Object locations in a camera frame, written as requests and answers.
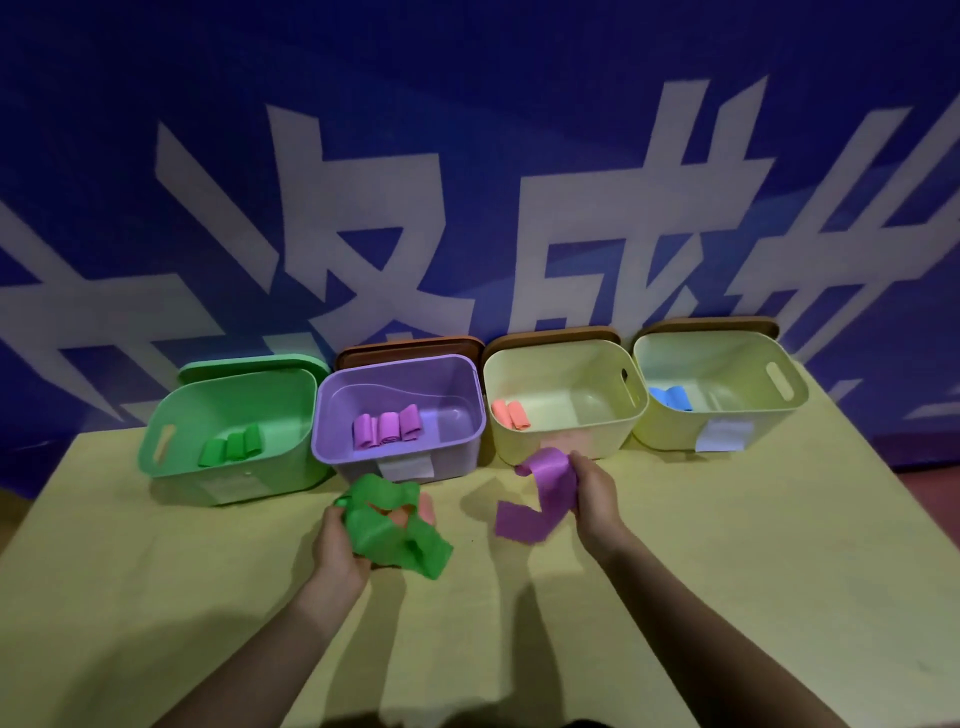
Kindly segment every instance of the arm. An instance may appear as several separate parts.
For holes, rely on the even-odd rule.
[[[816,695],[684,586],[620,519],[616,485],[572,453],[577,531],[704,728],[846,728]]]
[[[293,599],[155,728],[280,725],[370,576],[370,562],[351,551],[342,514],[324,511],[316,568]]]

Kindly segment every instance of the hand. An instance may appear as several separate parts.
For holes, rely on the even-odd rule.
[[[570,465],[577,473],[577,533],[587,553],[601,565],[609,559],[630,530],[620,519],[616,483],[607,471],[574,450]]]
[[[316,568],[312,578],[349,596],[352,603],[367,586],[371,564],[369,559],[353,553],[343,518],[343,508],[331,505],[324,511],[320,533],[313,542]]]

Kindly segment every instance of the green ribbon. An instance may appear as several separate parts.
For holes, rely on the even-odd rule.
[[[409,569],[428,579],[436,579],[443,572],[453,546],[417,513],[417,483],[392,483],[368,473],[357,478],[333,504],[345,509],[344,526],[354,553],[378,566]],[[414,507],[406,528],[400,528],[372,507],[394,511],[405,505]]]

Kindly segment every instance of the brown lid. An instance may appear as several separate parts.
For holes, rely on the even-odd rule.
[[[550,331],[531,331],[529,333],[508,333],[498,339],[493,339],[483,352],[483,360],[480,362],[480,371],[483,371],[483,365],[487,359],[506,349],[519,349],[520,347],[535,347],[541,344],[558,344],[563,341],[589,341],[593,339],[602,339],[612,341],[615,344],[620,343],[620,334],[613,327],[574,327],[574,328],[554,328]]]
[[[634,337],[634,343],[648,333],[673,333],[674,331],[755,331],[776,341],[780,336],[780,324],[769,316],[708,316],[702,319],[667,319],[642,328]]]
[[[387,361],[443,356],[449,353],[465,356],[479,370],[483,342],[473,336],[434,336],[429,339],[404,339],[363,344],[359,347],[347,347],[337,354],[334,369],[339,371],[353,367],[366,367],[369,364],[383,364]]]

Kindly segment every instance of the box handle hole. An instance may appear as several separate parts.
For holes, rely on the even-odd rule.
[[[790,382],[786,380],[786,376],[783,375],[783,370],[778,366],[777,362],[772,361],[767,364],[766,370],[767,376],[770,377],[770,381],[777,387],[777,391],[780,392],[780,396],[783,397],[784,400],[791,401],[797,396],[797,393],[793,391],[793,387],[791,387]]]
[[[164,425],[160,431],[160,436],[156,439],[156,448],[154,448],[154,462],[158,465],[162,463],[163,458],[167,456],[167,446],[170,445],[170,441],[176,432],[176,425]]]
[[[634,392],[634,388],[630,386],[630,374],[626,369],[620,370],[620,376],[623,377],[623,388],[627,390],[627,397],[630,398],[630,402],[634,407],[640,406],[640,397]]]

